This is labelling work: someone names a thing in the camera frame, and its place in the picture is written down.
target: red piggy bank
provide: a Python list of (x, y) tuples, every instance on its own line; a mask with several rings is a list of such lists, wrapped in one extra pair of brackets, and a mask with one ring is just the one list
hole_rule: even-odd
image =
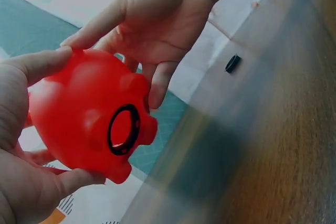
[(50, 153), (67, 167), (95, 170), (120, 184), (128, 158), (150, 145), (157, 121), (149, 115), (149, 83), (115, 56), (75, 50), (66, 67), (38, 82), (29, 95), (26, 125), (34, 125)]

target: black object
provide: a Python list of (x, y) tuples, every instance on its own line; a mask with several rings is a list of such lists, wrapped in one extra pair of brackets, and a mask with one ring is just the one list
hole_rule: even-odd
[[(129, 111), (131, 114), (130, 115), (131, 116), (131, 131), (124, 143), (122, 143), (119, 146), (113, 146), (112, 137), (111, 137), (112, 125), (115, 119), (117, 118), (117, 116), (123, 111)], [(113, 115), (110, 121), (109, 129), (107, 132), (108, 134), (107, 139), (108, 139), (110, 151), (116, 156), (127, 154), (130, 151), (130, 149), (134, 146), (139, 136), (139, 131), (140, 131), (140, 115), (136, 107), (133, 104), (126, 104), (118, 108), (118, 110), (115, 112), (115, 114)]]
[(237, 67), (240, 60), (241, 60), (241, 57), (239, 57), (238, 55), (234, 55), (229, 61), (229, 63), (226, 65), (225, 71), (228, 73), (232, 73), (233, 70), (235, 70), (235, 68)]

